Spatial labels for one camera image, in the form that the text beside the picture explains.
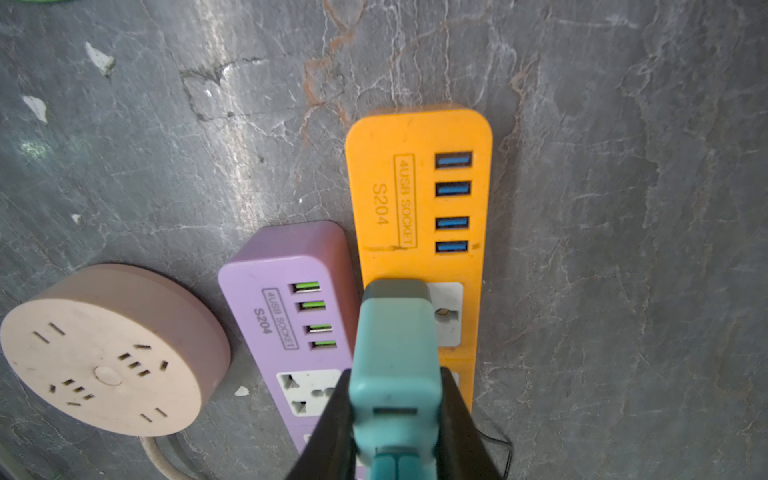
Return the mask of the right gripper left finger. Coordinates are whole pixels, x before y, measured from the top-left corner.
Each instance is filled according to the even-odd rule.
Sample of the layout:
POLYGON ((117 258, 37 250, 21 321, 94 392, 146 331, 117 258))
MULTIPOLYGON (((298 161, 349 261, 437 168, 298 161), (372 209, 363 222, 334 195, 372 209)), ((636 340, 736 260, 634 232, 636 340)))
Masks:
POLYGON ((353 407, 349 399, 351 370, 344 370, 309 443, 287 475, 288 480, 356 478, 353 407))

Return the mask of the purple power strip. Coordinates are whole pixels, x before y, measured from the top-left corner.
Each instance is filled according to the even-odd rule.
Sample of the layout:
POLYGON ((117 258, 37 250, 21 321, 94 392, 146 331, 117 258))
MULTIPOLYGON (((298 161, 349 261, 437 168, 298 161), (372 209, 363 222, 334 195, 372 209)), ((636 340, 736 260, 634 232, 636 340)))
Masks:
POLYGON ((360 296, 332 221, 259 229, 218 283, 297 449, 350 368, 360 296))

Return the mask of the teal USB charger plug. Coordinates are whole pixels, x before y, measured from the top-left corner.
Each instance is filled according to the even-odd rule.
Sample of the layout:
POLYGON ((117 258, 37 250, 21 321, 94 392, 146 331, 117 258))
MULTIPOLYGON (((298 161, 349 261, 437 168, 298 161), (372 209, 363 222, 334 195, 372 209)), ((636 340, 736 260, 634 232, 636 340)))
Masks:
POLYGON ((366 287, 349 398, 353 438, 368 478, 436 478, 443 388, 424 282, 380 279, 366 287))

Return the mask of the orange power strip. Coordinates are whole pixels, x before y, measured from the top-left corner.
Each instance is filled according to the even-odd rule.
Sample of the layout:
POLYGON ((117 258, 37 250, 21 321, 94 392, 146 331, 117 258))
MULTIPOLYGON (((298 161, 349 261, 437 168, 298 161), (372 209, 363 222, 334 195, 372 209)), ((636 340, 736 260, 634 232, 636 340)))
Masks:
POLYGON ((362 280, 416 279, 432 298, 439 356, 472 404, 493 134, 446 104, 379 112, 346 136, 362 280))

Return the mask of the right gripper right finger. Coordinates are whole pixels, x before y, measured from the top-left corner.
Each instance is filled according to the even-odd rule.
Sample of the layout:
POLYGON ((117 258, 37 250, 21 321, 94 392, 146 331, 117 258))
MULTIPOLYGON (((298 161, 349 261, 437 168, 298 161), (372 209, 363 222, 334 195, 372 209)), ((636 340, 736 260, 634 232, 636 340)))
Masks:
POLYGON ((447 367, 440 368, 443 397, 437 443, 438 479, 502 478, 488 454, 447 367))

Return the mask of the pink round power strip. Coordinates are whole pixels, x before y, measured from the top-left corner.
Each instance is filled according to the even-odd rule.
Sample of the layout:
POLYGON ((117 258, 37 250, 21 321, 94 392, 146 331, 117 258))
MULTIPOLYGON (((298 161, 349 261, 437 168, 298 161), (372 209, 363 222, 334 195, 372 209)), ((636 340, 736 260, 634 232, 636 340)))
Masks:
POLYGON ((122 264, 87 267, 12 309, 1 345, 15 374, 46 402, 136 437, 191 425, 231 362, 221 324, 199 299, 122 264))

